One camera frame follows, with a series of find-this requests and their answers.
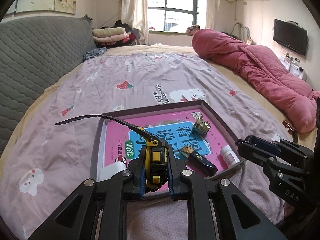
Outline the grey quilted headboard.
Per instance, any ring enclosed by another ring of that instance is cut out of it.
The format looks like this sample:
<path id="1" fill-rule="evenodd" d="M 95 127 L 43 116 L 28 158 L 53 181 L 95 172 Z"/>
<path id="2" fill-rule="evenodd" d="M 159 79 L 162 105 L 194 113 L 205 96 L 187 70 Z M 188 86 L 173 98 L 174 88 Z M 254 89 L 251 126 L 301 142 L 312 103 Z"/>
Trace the grey quilted headboard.
<path id="1" fill-rule="evenodd" d="M 1 150 L 28 108 L 96 47 L 92 19 L 36 16 L 1 23 Z"/>

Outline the black wall television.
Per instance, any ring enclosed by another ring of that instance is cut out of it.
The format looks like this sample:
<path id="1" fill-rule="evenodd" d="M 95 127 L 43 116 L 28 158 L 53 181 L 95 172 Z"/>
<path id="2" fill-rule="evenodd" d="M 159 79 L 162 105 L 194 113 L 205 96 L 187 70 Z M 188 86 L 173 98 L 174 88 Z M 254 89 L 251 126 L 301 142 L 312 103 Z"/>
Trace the black wall television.
<path id="1" fill-rule="evenodd" d="M 305 56 L 308 50 L 308 31 L 295 23 L 274 20 L 273 40 L 278 44 Z"/>

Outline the black rectangular lighter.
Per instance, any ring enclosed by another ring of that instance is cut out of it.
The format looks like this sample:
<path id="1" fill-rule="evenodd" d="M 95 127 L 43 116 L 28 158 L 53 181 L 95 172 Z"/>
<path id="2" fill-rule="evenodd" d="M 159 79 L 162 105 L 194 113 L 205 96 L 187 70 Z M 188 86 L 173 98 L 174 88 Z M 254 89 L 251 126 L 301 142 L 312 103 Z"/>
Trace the black rectangular lighter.
<path id="1" fill-rule="evenodd" d="M 212 177 L 218 172 L 218 168 L 213 163 L 190 146 L 184 146 L 179 152 L 188 159 L 193 167 L 206 176 Z"/>

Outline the cream curtain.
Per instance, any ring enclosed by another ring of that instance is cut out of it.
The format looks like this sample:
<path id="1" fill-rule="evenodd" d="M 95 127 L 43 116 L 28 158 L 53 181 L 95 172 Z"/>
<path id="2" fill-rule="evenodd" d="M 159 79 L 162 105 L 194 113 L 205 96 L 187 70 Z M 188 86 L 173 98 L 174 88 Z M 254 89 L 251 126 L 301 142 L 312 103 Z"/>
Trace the cream curtain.
<path id="1" fill-rule="evenodd" d="M 148 0 L 122 0 L 121 21 L 139 30 L 141 44 L 149 44 Z"/>

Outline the brass camouflage knob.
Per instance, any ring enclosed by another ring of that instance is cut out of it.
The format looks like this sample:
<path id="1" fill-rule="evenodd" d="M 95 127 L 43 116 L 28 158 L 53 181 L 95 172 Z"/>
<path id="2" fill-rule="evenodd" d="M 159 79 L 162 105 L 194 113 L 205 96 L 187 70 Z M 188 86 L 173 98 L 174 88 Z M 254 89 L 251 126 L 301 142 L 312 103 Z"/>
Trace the brass camouflage knob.
<path id="1" fill-rule="evenodd" d="M 207 135 L 211 126 L 210 123 L 205 121 L 202 116 L 198 117 L 195 121 L 195 124 L 192 127 L 194 133 L 198 133 L 202 136 Z"/>

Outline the white earbuds case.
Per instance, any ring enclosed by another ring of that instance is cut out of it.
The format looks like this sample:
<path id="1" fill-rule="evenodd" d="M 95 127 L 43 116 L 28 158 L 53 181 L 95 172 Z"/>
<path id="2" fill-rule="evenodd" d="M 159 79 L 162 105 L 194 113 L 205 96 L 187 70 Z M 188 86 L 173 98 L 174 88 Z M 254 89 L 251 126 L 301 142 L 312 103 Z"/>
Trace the white earbuds case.
<path id="1" fill-rule="evenodd" d="M 98 175 L 98 181 L 104 181 L 111 179 L 115 174 L 125 170 L 127 168 L 126 164 L 121 161 L 116 161 L 108 166 L 100 169 Z"/>

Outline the red quilted duvet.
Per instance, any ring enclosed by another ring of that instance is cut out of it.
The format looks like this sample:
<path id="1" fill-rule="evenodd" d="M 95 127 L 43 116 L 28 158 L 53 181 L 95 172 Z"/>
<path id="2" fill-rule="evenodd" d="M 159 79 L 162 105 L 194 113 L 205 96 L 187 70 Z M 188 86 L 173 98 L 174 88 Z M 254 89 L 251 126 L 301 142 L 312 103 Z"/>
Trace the red quilted duvet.
<path id="1" fill-rule="evenodd" d="M 319 91 L 291 74 L 270 48 L 249 45 L 213 29 L 196 32 L 192 46 L 199 57 L 229 68 L 250 83 L 284 112 L 298 133 L 316 127 Z"/>

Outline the folded blankets stack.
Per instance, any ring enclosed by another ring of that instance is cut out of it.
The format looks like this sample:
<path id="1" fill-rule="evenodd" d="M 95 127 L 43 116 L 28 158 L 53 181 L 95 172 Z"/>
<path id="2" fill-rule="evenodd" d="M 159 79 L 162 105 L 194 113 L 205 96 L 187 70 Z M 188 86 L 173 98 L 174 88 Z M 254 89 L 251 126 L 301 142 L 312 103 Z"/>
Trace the folded blankets stack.
<path id="1" fill-rule="evenodd" d="M 104 27 L 92 29 L 93 40 L 98 48 L 117 48 L 137 45 L 137 37 L 128 27 Z"/>

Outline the dark cardboard box tray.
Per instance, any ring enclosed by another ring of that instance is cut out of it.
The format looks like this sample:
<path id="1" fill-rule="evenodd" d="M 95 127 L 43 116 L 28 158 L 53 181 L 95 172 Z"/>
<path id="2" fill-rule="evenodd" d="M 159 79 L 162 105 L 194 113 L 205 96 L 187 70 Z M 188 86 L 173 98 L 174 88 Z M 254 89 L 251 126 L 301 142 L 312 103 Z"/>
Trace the dark cardboard box tray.
<path id="1" fill-rule="evenodd" d="M 235 148 L 236 135 L 218 114 L 202 100 L 133 108 L 105 113 L 105 115 L 142 127 L 159 139 L 164 140 L 168 144 L 168 157 L 169 152 L 173 152 L 176 159 L 184 161 L 187 169 L 198 173 L 204 179 L 217 181 L 220 178 L 231 176 L 244 165 L 244 160 L 238 156 Z M 211 126 L 205 136 L 192 131 L 196 119 L 200 116 L 209 122 Z M 229 145 L 240 159 L 240 163 L 231 168 L 227 167 L 220 154 L 221 148 L 226 145 Z M 218 172 L 209 177 L 198 171 L 179 152 L 184 146 L 190 146 L 206 157 L 218 168 Z M 100 169 L 114 163 L 117 156 L 124 156 L 127 159 L 126 166 L 128 167 L 130 161 L 139 158 L 142 153 L 145 155 L 144 151 L 145 140 L 143 137 L 130 130 L 127 126 L 112 120 L 99 118 L 91 161 L 91 178 L 99 182 Z M 145 192 L 142 199 L 164 195 L 170 196 L 169 176 L 168 181 L 155 192 L 146 192 L 145 184 Z"/>

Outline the yellow black watch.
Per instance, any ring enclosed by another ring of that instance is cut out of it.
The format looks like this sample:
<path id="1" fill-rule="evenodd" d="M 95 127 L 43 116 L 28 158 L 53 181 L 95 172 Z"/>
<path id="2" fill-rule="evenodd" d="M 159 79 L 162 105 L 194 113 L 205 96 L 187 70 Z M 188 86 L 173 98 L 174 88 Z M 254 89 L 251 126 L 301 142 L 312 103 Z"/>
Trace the yellow black watch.
<path id="1" fill-rule="evenodd" d="M 127 121 L 117 119 L 105 114 L 88 114 L 76 116 L 67 120 L 55 123 L 55 125 L 64 125 L 70 122 L 88 119 L 88 118 L 103 118 L 115 121 L 121 125 L 127 126 L 145 140 L 145 178 L 146 192 L 155 192 L 168 181 L 168 144 L 159 139 L 157 136 L 146 131 L 144 128 L 128 123 Z"/>

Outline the window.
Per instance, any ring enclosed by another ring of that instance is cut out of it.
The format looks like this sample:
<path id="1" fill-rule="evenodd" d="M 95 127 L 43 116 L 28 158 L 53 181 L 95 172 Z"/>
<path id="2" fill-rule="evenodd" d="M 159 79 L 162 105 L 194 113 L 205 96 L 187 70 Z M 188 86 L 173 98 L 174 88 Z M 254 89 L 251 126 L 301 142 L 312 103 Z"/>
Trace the window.
<path id="1" fill-rule="evenodd" d="M 198 0 L 148 0 L 148 29 L 186 33 L 198 14 Z"/>

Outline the pink patterned bedsheet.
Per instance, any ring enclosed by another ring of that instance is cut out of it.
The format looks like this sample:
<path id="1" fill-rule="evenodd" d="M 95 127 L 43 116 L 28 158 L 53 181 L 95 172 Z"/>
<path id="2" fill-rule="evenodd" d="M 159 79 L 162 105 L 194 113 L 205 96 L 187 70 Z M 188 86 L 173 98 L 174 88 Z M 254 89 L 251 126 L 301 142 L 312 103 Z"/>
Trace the pink patterned bedsheet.
<path id="1" fill-rule="evenodd" d="M 5 152 L 1 217 L 18 239 L 35 229 L 89 177 L 97 115 L 204 100 L 241 139 L 288 138 L 282 124 L 194 55 L 103 56 L 67 75 Z"/>

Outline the brown leather wallet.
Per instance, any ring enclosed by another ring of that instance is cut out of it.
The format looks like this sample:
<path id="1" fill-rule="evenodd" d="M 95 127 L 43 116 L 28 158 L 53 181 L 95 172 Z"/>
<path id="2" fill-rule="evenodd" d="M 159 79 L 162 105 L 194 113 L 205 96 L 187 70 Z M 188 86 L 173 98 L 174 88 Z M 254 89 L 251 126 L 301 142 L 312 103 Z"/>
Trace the brown leather wallet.
<path id="1" fill-rule="evenodd" d="M 298 142 L 298 133 L 295 129 L 295 127 L 293 126 L 293 124 L 291 124 L 291 122 L 289 122 L 289 120 L 284 119 L 282 124 L 284 125 L 285 129 L 288 131 L 288 133 L 292 136 L 293 142 L 297 143 Z"/>

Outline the small white pill bottle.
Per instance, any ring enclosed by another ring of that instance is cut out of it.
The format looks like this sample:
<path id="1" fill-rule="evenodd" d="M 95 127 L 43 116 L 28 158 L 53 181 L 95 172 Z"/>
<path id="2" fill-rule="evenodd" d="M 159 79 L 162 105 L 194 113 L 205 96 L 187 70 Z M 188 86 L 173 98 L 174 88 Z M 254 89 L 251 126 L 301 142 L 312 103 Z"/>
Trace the small white pill bottle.
<path id="1" fill-rule="evenodd" d="M 228 168 L 231 168 L 240 163 L 240 159 L 229 145 L 221 148 L 220 154 Z"/>

